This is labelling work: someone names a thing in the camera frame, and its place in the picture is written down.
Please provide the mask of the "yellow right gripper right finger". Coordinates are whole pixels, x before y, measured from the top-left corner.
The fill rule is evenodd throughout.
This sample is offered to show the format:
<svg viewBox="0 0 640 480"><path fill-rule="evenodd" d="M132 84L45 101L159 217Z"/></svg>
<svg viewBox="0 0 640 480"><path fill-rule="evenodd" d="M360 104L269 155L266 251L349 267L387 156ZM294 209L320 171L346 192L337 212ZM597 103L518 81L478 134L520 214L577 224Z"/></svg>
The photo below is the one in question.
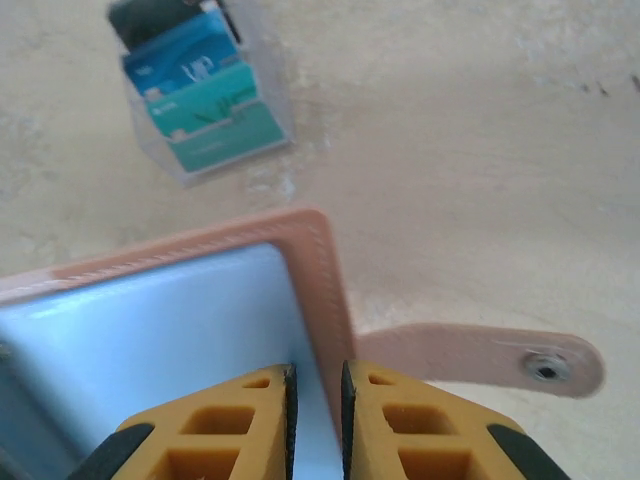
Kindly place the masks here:
<svg viewBox="0 0 640 480"><path fill-rule="evenodd" d="M346 479L568 476L512 419L366 361L343 364L341 428Z"/></svg>

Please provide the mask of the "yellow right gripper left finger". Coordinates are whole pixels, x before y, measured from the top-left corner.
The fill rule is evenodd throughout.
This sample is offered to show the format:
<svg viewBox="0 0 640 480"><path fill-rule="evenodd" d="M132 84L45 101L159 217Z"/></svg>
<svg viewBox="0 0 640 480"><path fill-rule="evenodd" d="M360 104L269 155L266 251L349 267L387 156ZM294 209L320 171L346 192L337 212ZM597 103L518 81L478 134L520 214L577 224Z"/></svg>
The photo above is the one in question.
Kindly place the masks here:
<svg viewBox="0 0 640 480"><path fill-rule="evenodd" d="M73 479L290 479L297 374L259 369L138 413L71 473Z"/></svg>

